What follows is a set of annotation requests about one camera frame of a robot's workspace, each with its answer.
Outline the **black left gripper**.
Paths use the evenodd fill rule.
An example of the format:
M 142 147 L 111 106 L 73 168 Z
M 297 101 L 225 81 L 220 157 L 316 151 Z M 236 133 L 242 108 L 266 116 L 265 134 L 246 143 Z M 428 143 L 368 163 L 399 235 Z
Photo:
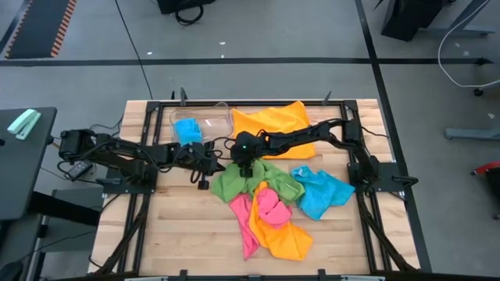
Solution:
M 212 176 L 214 173 L 226 170 L 224 165 L 218 163 L 209 144 L 202 143 L 186 144 L 180 148 L 179 167 L 202 173 L 198 181 L 199 190 L 209 189 L 209 181 L 206 176 Z

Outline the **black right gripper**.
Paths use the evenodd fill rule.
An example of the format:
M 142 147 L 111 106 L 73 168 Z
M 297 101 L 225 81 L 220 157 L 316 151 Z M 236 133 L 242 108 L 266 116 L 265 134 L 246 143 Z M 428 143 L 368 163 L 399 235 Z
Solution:
M 253 177 L 252 167 L 249 165 L 245 168 L 244 165 L 257 158 L 270 155 L 268 136 L 267 132 L 253 135 L 247 131 L 242 131 L 236 136 L 235 142 L 230 148 L 230 158 L 234 163 L 242 165 L 240 167 L 241 177 Z

